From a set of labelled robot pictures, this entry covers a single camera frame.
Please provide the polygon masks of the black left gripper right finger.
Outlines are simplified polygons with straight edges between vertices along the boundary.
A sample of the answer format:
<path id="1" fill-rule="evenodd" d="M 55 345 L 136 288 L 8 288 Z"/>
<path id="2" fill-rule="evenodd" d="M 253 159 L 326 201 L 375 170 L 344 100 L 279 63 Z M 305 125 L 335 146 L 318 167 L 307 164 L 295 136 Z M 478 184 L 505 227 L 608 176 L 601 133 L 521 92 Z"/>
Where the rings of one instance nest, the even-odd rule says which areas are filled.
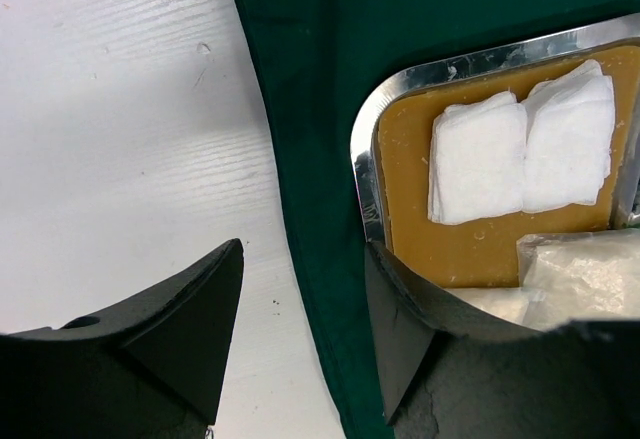
<path id="1" fill-rule="evenodd" d="M 399 438 L 635 438 L 639 325 L 497 318 L 365 247 L 384 416 Z"/>

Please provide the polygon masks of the stainless steel instrument tray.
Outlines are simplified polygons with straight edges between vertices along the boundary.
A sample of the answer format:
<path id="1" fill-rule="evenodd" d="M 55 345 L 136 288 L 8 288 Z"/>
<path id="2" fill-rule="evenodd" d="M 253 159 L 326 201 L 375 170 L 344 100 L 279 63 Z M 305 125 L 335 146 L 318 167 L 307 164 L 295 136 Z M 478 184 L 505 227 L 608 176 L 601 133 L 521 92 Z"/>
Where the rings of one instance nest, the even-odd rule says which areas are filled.
<path id="1" fill-rule="evenodd" d="M 616 93 L 611 173 L 597 203 L 456 226 L 431 222 L 426 213 L 431 131 L 444 108 L 504 90 L 524 98 L 537 83 L 589 59 L 613 78 Z M 368 240 L 441 286 L 513 286 L 522 236 L 620 229 L 639 221 L 639 17 L 619 16 L 403 69 L 362 104 L 350 157 Z"/>

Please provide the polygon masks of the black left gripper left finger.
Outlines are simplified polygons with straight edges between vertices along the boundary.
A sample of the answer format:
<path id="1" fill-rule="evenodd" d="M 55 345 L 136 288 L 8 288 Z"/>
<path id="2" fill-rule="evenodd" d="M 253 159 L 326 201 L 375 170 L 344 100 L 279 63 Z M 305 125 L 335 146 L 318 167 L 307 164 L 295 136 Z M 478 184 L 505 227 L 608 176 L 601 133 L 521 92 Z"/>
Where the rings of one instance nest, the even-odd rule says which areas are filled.
<path id="1" fill-rule="evenodd" d="M 244 272 L 229 240 L 64 326 L 1 338 L 5 438 L 202 438 L 216 421 Z"/>

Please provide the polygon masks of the dark green surgical cloth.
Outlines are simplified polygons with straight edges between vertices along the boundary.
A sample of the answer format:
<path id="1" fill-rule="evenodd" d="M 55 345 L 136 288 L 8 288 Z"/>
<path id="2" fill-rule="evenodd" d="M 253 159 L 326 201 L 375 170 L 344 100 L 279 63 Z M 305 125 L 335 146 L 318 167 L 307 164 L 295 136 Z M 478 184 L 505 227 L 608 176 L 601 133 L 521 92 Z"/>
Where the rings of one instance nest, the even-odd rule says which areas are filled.
<path id="1" fill-rule="evenodd" d="M 349 158 L 383 79 L 433 59 L 629 14 L 639 0 L 234 0 L 268 116 L 287 240 L 349 438 L 389 438 Z"/>

